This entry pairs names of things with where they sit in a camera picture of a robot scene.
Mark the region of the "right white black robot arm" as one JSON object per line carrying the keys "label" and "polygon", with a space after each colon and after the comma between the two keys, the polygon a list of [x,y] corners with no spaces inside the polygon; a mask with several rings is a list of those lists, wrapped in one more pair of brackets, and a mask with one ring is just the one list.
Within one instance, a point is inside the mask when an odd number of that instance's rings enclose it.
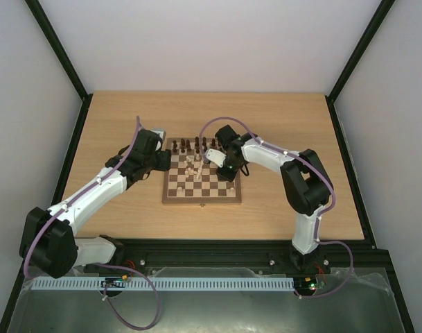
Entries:
{"label": "right white black robot arm", "polygon": [[333,184],[316,152],[287,151],[254,133],[239,135],[229,125],[219,129],[216,140],[222,149],[208,148],[204,156],[218,167],[219,180],[231,182],[238,173],[248,176],[248,164],[281,176],[285,196],[296,212],[290,261],[296,270],[307,271],[315,264],[322,214],[334,202]]}

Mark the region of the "black aluminium frame rail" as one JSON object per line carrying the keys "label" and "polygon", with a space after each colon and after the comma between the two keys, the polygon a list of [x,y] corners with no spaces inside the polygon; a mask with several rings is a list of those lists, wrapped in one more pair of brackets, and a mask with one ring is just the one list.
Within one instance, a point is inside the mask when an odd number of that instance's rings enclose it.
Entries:
{"label": "black aluminium frame rail", "polygon": [[363,241],[319,246],[309,255],[300,255],[289,241],[117,239],[112,244],[116,252],[111,259],[91,259],[83,264],[83,271],[106,276],[125,268],[146,275],[163,268],[248,268],[266,275],[303,276],[349,266],[392,269],[387,250]]}

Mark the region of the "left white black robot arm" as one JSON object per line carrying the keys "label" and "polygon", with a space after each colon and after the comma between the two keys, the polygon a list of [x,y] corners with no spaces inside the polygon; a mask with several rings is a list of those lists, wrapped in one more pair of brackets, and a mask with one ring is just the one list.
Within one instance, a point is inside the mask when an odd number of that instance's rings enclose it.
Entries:
{"label": "left white black robot arm", "polygon": [[162,129],[138,128],[131,144],[110,158],[84,187],[46,210],[33,208],[26,216],[19,249],[24,275],[30,275],[29,266],[60,278],[76,266],[120,264],[124,253],[121,242],[106,235],[76,235],[100,208],[151,171],[169,170],[171,152],[162,148],[165,138]]}

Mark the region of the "wooden chess board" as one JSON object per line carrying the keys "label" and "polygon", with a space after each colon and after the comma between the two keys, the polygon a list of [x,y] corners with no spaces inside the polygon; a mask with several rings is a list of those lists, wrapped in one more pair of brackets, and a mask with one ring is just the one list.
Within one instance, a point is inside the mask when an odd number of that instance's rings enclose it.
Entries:
{"label": "wooden chess board", "polygon": [[165,205],[240,204],[240,177],[219,180],[217,166],[205,163],[194,148],[194,138],[169,137],[170,169],[165,172],[161,201]]}

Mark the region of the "row of dark pieces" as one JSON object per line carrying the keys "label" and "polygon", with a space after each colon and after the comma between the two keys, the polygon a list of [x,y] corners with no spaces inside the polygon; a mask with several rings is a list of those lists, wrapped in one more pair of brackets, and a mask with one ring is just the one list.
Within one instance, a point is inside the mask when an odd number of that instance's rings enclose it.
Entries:
{"label": "row of dark pieces", "polygon": [[169,137],[166,148],[170,149],[176,155],[194,155],[202,148],[204,152],[208,149],[216,149],[223,152],[220,143],[215,138],[203,137]]}

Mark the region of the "pile of white pieces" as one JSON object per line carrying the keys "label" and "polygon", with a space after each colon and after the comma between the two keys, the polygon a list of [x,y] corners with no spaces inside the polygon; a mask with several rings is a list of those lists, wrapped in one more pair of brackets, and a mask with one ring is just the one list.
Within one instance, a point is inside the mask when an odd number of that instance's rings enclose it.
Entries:
{"label": "pile of white pieces", "polygon": [[180,155],[178,162],[179,174],[201,180],[204,170],[204,161],[199,153]]}

